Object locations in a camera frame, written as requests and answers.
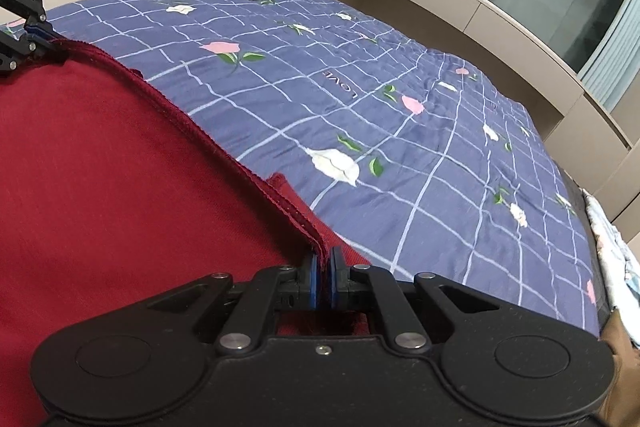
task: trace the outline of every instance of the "patterned cloth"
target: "patterned cloth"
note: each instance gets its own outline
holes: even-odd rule
[[[463,59],[336,0],[85,0],[49,20],[142,71],[258,175],[282,172],[398,279],[434,271],[598,333],[558,168]]]
[[[629,337],[640,347],[640,263],[609,222],[598,200],[586,190],[583,192],[609,302],[620,311]]]

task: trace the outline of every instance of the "blue curtain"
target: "blue curtain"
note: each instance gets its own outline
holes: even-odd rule
[[[640,0],[624,0],[578,78],[605,109],[612,110],[639,69]]]

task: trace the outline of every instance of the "silver rivet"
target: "silver rivet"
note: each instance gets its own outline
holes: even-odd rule
[[[244,333],[227,333],[220,337],[220,346],[226,349],[244,349],[251,344],[251,338]]]
[[[408,333],[400,333],[396,337],[396,344],[405,349],[419,349],[427,343],[427,339],[420,333],[409,331]]]
[[[316,346],[316,353],[318,355],[330,355],[333,349],[329,346]]]

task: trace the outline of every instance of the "brown object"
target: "brown object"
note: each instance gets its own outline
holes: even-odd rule
[[[616,370],[598,414],[611,427],[640,427],[640,351],[632,346],[618,310],[611,314],[602,340],[613,351]]]

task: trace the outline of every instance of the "white blanket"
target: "white blanket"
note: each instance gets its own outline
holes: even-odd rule
[[[626,332],[640,347],[640,263],[609,222],[598,200],[586,190],[583,193],[609,302],[620,310]]]

